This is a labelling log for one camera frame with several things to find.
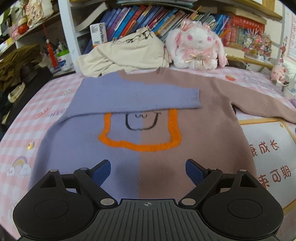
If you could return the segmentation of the purple and brown sweater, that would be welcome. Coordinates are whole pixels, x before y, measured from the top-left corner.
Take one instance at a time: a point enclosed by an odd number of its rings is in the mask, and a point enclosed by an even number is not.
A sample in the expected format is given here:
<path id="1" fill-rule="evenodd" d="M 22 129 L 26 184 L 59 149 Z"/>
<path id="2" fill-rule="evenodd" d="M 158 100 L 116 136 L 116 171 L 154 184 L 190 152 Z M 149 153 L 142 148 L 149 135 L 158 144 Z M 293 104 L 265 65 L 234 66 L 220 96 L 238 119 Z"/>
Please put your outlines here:
<path id="1" fill-rule="evenodd" d="M 185 173 L 188 159 L 255 174 L 234 108 L 295 122 L 295 111 L 277 99 L 214 77 L 159 68 L 85 78 L 46 132 L 30 185 L 51 169 L 68 174 L 108 160 L 111 174 L 102 187 L 115 199 L 179 200 L 194 187 Z"/>

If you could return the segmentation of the pink checkered table mat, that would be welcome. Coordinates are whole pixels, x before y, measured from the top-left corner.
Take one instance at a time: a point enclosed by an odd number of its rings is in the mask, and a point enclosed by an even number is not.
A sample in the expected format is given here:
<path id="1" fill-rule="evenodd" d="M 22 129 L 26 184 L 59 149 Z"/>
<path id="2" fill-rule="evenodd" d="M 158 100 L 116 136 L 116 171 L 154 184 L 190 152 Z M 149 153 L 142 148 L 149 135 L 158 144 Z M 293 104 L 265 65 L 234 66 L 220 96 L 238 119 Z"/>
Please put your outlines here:
<path id="1" fill-rule="evenodd" d="M 234 67 L 190 73 L 269 95 L 295 111 L 267 75 Z M 74 73 L 45 84 L 21 110 L 1 140 L 1 226 L 15 239 L 20 235 L 13 222 L 13 209 L 27 192 L 40 142 L 48 128 L 66 111 L 83 78 L 82 74 Z"/>

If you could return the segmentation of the white green-lid jar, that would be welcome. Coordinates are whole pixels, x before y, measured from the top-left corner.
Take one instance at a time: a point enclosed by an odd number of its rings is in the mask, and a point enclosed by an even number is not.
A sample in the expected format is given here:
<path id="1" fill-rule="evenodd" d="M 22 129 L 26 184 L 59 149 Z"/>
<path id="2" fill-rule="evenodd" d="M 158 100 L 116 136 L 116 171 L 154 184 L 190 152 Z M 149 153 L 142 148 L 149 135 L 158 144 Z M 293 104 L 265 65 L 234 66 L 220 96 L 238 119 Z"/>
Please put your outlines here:
<path id="1" fill-rule="evenodd" d="M 58 65 L 62 71 L 68 71 L 74 68 L 70 51 L 68 49 L 62 50 L 56 54 Z"/>

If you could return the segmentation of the small pink pig toy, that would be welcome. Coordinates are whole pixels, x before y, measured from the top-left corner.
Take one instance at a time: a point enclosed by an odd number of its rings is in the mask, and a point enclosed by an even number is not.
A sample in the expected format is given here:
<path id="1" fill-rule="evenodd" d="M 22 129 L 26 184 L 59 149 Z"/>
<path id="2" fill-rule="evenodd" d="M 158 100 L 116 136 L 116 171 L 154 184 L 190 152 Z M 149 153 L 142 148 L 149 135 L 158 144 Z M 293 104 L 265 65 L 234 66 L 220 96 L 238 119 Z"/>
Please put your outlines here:
<path id="1" fill-rule="evenodd" d="M 279 81 L 285 83 L 285 74 L 287 70 L 283 66 L 275 65 L 270 74 L 271 81 Z"/>

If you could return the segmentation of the red hanging tassel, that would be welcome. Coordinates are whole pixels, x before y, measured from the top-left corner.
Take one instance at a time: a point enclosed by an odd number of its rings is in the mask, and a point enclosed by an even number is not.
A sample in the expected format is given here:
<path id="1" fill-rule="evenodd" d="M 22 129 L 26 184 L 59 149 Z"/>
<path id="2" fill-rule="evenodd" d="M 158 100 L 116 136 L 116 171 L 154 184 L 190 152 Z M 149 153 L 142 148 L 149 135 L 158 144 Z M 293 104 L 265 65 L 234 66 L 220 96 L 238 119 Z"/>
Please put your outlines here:
<path id="1" fill-rule="evenodd" d="M 51 62 L 52 62 L 52 66 L 53 66 L 53 68 L 57 68 L 58 67 L 58 63 L 57 63 L 57 60 L 56 60 L 55 55 L 53 53 L 53 48 L 52 48 L 52 46 L 50 44 L 49 39 L 46 39 L 46 43 L 47 43 L 47 48 L 48 48 L 49 56 L 50 56 L 50 59 L 51 59 Z"/>

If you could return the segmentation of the white pink plush bunny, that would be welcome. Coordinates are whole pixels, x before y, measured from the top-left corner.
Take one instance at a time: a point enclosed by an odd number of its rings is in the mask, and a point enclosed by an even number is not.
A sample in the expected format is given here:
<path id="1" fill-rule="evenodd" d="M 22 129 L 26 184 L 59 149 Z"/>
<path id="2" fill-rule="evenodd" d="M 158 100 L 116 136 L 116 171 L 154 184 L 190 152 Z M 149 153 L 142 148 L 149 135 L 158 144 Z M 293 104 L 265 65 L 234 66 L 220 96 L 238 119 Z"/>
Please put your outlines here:
<path id="1" fill-rule="evenodd" d="M 220 37 L 200 21 L 183 20 L 168 33 L 165 46 L 179 69 L 214 70 L 228 64 Z"/>

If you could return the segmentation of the olive brown garment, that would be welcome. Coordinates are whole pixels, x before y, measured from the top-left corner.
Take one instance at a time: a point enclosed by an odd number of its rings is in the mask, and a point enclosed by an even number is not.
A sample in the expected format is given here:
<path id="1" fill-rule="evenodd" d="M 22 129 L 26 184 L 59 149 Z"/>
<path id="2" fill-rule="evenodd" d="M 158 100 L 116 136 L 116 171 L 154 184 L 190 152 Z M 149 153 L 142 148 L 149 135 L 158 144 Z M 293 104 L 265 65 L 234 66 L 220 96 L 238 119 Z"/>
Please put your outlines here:
<path id="1" fill-rule="evenodd" d="M 40 56 L 39 45 L 28 45 L 12 51 L 1 60 L 0 91 L 20 83 L 20 70 Z"/>

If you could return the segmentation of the cream sweatshirt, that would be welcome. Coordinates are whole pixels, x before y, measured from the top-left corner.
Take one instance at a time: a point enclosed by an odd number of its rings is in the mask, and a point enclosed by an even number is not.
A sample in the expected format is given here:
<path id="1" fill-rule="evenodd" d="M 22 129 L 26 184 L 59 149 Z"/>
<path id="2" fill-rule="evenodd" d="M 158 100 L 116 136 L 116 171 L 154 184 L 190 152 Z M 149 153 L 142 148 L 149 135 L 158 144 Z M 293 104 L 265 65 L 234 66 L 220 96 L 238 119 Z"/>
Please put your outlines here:
<path id="1" fill-rule="evenodd" d="M 94 47 L 77 58 L 75 66 L 86 77 L 108 73 L 169 67 L 172 63 L 165 44 L 144 27 L 115 41 Z"/>

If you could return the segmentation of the white Garnier box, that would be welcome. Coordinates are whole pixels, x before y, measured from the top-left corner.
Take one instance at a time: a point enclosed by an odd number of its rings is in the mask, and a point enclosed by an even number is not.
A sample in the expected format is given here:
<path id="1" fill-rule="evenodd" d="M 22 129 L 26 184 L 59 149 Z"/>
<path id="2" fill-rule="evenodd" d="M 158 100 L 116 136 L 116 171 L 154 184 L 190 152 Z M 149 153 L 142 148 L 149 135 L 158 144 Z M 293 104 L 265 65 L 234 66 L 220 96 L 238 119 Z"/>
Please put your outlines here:
<path id="1" fill-rule="evenodd" d="M 93 48 L 97 45 L 107 43 L 107 33 L 104 22 L 90 25 L 90 33 Z"/>

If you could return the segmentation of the row of colourful books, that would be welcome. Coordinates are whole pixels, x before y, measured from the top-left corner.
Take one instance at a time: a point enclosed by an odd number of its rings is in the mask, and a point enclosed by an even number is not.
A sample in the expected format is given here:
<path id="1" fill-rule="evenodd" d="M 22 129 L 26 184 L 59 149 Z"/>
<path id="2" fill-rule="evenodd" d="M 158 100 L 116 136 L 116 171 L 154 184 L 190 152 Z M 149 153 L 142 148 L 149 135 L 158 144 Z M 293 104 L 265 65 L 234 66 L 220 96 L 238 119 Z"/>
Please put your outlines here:
<path id="1" fill-rule="evenodd" d="M 219 37 L 225 35 L 226 25 L 230 20 L 228 15 L 201 13 L 177 6 L 153 4 L 128 4 L 120 8 L 107 9 L 98 16 L 94 24 L 104 23 L 107 40 L 123 38 L 140 28 L 147 27 L 161 41 L 165 41 L 169 32 L 179 28 L 183 20 L 200 22 L 207 25 Z"/>

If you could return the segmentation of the white shelf post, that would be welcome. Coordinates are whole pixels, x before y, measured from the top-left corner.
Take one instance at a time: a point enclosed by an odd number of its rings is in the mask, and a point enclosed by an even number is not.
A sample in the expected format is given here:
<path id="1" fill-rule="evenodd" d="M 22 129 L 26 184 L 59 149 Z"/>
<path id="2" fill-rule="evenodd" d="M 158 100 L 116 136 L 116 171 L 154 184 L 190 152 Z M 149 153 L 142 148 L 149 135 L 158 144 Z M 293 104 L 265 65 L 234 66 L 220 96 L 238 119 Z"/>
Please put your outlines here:
<path id="1" fill-rule="evenodd" d="M 78 45 L 74 21 L 72 18 L 70 2 L 69 0 L 58 0 L 58 5 L 59 5 L 63 31 L 64 31 L 65 39 L 67 42 L 67 46 L 70 52 L 70 56 L 74 64 L 75 71 L 77 73 L 80 73 L 81 71 L 79 70 L 76 64 L 76 60 L 81 55 L 81 51 Z"/>

